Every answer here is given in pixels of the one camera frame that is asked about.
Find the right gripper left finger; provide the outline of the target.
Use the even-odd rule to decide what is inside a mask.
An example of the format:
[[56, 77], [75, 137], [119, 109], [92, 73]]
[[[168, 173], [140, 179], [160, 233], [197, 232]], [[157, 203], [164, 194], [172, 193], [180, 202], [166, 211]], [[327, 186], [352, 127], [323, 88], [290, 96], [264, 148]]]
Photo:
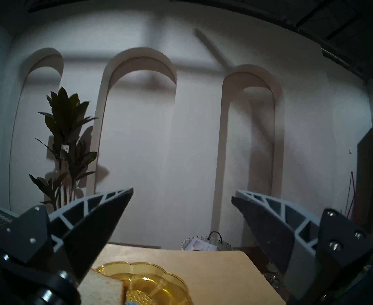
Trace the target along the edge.
[[48, 213], [36, 205], [0, 229], [0, 269], [59, 270], [81, 281], [112, 236], [133, 188], [75, 200]]

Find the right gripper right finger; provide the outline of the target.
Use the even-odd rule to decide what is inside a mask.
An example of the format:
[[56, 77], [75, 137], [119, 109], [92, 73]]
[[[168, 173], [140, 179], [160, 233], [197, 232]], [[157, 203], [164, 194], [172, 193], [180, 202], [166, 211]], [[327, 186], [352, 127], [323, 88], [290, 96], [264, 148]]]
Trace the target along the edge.
[[232, 204], [294, 303], [336, 301], [373, 254], [372, 238], [333, 208], [317, 217], [291, 201], [245, 190], [236, 190]]

